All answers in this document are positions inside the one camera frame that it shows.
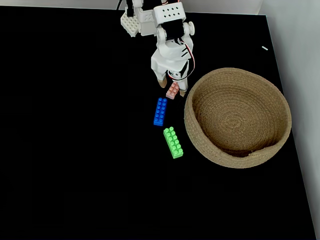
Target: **white robot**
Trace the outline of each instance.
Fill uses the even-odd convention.
[[[162,88],[167,85],[167,73],[178,83],[180,94],[184,96],[188,89],[188,76],[195,69],[192,54],[194,44],[190,38],[190,35],[195,34],[195,26],[192,22],[184,22],[186,14],[182,2],[126,0],[126,3],[121,25],[131,37],[135,37],[138,32],[142,36],[157,37],[157,49],[151,57],[151,68]]]

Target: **white plastic part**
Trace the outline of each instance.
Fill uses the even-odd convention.
[[[147,23],[147,22],[154,21],[154,17],[152,15],[152,10],[144,11],[141,7],[138,7],[138,8],[134,8],[134,13],[140,23]]]
[[[121,17],[121,25],[123,28],[130,34],[131,37],[135,37],[140,29],[140,23],[137,17],[134,15],[133,17],[127,16],[127,7],[125,8],[125,12]]]
[[[183,76],[181,76],[180,72],[182,71],[182,69],[184,68],[187,62],[188,60],[174,61],[174,60],[169,60],[167,58],[164,58],[163,56],[161,56],[159,49],[157,49],[151,57],[151,68],[154,71],[154,74],[156,75],[156,78],[159,81],[163,81],[165,79],[167,71],[171,72],[170,75],[173,78],[174,77],[185,78],[188,74],[189,64],[187,65],[187,68],[184,71]],[[178,80],[178,81],[173,80],[173,81],[178,83],[179,88],[182,91],[186,91],[188,89],[187,78],[183,80]]]
[[[142,0],[132,0],[132,3],[135,8],[142,8],[142,5],[143,5]]]
[[[152,14],[156,27],[158,27],[160,24],[178,19],[182,19],[183,22],[186,20],[186,13],[182,2],[156,6],[153,9]]]
[[[188,23],[188,25],[189,25],[190,35],[191,35],[191,36],[195,35],[196,29],[195,29],[194,23],[193,23],[192,21],[190,21],[190,22]]]
[[[138,7],[134,8],[134,13],[141,25],[141,28],[139,29],[141,35],[156,35],[157,29],[154,24],[152,10],[144,11],[141,7]]]

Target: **lego brick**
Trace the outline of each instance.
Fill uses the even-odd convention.
[[[181,157],[184,154],[184,151],[182,150],[181,145],[179,144],[179,140],[176,135],[176,132],[174,131],[174,128],[173,127],[166,128],[163,131],[163,134],[170,148],[172,157],[174,159]]]
[[[166,97],[169,99],[175,99],[176,94],[179,92],[179,85],[177,82],[173,82],[169,90],[166,92]]]
[[[167,99],[159,97],[156,104],[153,125],[163,126],[165,121],[165,114],[167,109]]]

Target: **small white object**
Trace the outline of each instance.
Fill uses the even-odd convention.
[[[195,29],[194,23],[193,23],[192,21],[190,21],[190,22],[188,23],[188,25],[189,25],[190,35],[191,35],[191,36],[195,35],[196,29]]]
[[[183,22],[186,20],[186,13],[182,2],[156,6],[152,14],[155,27],[178,19],[182,19]]]
[[[128,7],[125,8],[125,12],[121,17],[121,25],[131,37],[135,37],[141,26],[135,15],[133,17],[127,16],[127,9]]]

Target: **woven basket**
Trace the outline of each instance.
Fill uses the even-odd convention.
[[[276,86],[237,68],[214,70],[193,86],[184,122],[202,155],[236,169],[272,158],[287,141],[292,125],[289,105]]]

